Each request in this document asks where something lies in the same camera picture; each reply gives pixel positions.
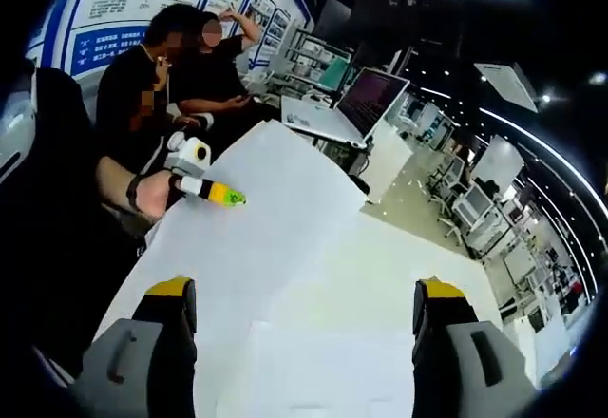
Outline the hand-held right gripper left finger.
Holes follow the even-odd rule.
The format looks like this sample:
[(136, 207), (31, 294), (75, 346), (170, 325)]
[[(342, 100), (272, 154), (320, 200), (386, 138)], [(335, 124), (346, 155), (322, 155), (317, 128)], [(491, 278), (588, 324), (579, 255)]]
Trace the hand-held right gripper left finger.
[(157, 283), (91, 344), (70, 394), (86, 417), (193, 417), (196, 329), (195, 281)]

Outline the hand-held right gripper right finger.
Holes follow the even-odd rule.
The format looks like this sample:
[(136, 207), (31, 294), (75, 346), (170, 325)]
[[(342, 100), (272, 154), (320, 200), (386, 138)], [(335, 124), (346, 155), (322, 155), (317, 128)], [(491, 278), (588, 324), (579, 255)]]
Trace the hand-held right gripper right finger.
[(414, 417), (518, 417), (537, 393), (520, 350), (449, 283), (416, 282), (412, 333)]

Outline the person's left hand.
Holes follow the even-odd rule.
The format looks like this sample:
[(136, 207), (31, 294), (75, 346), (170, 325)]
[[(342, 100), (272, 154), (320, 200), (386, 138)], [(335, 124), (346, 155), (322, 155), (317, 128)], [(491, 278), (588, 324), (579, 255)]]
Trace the person's left hand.
[(132, 182), (129, 203), (142, 216), (151, 221), (161, 219), (167, 209), (181, 196), (181, 177), (163, 170), (146, 177), (137, 177)]

